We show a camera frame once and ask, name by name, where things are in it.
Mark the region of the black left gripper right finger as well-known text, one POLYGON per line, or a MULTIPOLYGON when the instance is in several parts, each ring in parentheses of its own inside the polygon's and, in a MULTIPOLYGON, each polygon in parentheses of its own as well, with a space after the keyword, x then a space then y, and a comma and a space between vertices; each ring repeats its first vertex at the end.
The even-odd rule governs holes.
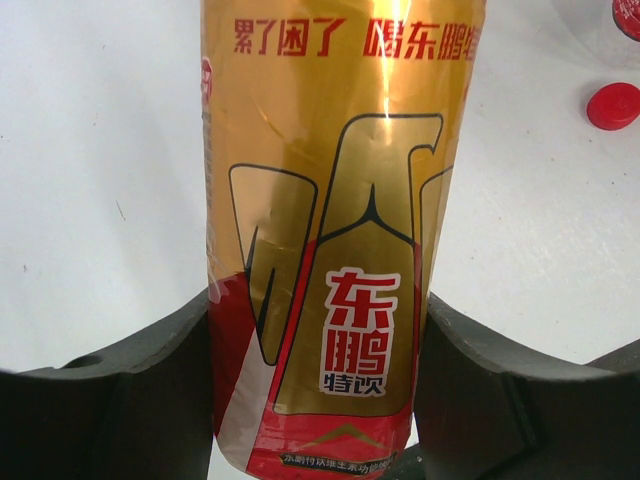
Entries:
POLYGON ((639 345, 576 364, 431 297, 414 412, 429 479, 635 479, 639 345))

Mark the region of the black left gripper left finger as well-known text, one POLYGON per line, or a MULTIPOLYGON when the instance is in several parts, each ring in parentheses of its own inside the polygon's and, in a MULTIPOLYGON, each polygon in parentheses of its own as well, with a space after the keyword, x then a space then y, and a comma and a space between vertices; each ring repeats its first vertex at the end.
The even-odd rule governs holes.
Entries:
POLYGON ((1 374, 4 479, 204 479, 208 294, 61 368, 1 374))

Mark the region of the amber tea bottle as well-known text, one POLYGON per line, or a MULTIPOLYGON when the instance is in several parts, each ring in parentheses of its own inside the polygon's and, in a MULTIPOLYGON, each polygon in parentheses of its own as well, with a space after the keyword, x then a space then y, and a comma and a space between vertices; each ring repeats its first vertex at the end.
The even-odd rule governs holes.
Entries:
POLYGON ((405 448, 482 1, 205 1, 214 434, 259 479, 405 448))

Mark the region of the red bottle cap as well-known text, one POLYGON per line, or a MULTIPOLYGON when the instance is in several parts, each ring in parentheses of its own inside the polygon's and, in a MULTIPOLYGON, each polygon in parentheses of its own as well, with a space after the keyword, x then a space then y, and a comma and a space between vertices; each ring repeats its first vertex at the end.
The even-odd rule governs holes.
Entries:
POLYGON ((626 128, 639 116, 639 88, 625 82, 608 84, 588 101, 587 118, 605 131, 626 128))

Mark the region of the clear red-label water bottle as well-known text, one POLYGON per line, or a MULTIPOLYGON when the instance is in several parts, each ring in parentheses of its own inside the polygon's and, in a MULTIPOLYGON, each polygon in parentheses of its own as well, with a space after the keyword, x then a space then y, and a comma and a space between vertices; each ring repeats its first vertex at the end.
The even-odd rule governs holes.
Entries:
POLYGON ((613 0, 612 18, 624 35, 640 41, 640 0, 613 0))

